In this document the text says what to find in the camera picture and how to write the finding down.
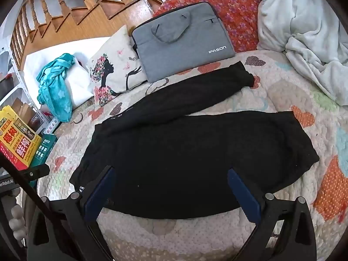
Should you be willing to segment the black pants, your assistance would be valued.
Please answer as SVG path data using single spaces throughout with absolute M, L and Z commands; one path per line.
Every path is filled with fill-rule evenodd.
M 70 178 L 77 191 L 106 166 L 116 170 L 106 206 L 150 219 L 190 219 L 237 209 L 230 169 L 275 193 L 319 157 L 291 111 L 203 115 L 254 76 L 241 62 L 153 92 L 96 125 Z

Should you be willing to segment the green box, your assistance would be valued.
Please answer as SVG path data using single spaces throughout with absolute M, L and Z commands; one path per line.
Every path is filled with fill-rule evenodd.
M 57 142 L 57 137 L 54 134 L 44 134 L 42 141 L 34 154 L 30 167 L 36 167 L 46 162 L 54 145 Z

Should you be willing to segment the yellow red box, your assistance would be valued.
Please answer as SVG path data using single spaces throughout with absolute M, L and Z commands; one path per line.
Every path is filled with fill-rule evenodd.
M 17 170 L 27 169 L 40 146 L 41 137 L 9 105 L 1 109 L 0 127 L 1 153 Z

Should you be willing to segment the teal star cloth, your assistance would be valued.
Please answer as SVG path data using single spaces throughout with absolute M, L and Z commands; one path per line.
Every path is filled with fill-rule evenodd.
M 46 105 L 51 114 L 63 123 L 69 122 L 72 116 L 73 104 L 65 79 L 74 64 L 74 56 L 64 53 L 43 66 L 36 77 L 38 102 Z

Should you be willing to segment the heart pattern quilt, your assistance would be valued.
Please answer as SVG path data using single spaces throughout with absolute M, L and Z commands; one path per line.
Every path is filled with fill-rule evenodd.
M 304 197 L 318 260 L 347 244 L 347 108 L 279 52 L 249 51 L 78 109 L 57 131 L 40 196 L 64 199 L 105 164 L 97 219 L 116 260 L 228 260 L 249 238 L 234 170 L 278 199 Z

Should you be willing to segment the white printed lady pillow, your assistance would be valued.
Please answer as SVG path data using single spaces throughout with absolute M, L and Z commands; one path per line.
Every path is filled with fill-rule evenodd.
M 100 107 L 147 81 L 125 25 L 89 59 L 87 69 L 90 89 Z

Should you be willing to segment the white metal shelf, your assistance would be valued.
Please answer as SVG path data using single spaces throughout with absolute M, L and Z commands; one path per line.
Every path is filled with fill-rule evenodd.
M 1 109 L 6 105 L 13 105 L 18 98 L 23 104 L 27 103 L 34 110 L 34 119 L 38 118 L 39 123 L 36 133 L 54 134 L 60 122 L 53 116 L 46 115 L 30 96 L 23 72 L 15 63 L 12 49 L 6 45 L 1 47 L 1 68 L 7 69 L 1 72 L 1 82 L 4 82 L 1 84 Z

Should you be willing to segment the light blue fleece blanket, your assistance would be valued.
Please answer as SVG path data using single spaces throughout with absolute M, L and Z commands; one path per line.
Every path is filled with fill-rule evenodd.
M 347 32 L 326 0 L 261 0 L 259 49 L 284 52 L 296 71 L 347 105 Z

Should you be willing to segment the grey laptop bag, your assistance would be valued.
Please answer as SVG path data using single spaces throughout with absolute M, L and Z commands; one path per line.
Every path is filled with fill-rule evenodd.
M 207 2 L 160 14 L 136 27 L 132 39 L 148 82 L 235 56 L 222 20 Z

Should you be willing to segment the wooden stair railing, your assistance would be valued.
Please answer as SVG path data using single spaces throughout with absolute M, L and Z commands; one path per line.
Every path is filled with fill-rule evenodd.
M 83 0 L 70 8 L 65 0 L 24 0 L 9 43 L 11 61 L 22 70 L 27 55 L 55 45 L 109 37 L 126 26 L 131 33 L 151 19 L 163 0 Z

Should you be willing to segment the red floral pillow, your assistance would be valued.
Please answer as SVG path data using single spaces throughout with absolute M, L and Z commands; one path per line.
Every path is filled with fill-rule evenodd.
M 214 7 L 224 23 L 235 52 L 257 49 L 257 15 L 261 0 L 166 0 L 155 16 L 198 2 L 208 2 Z

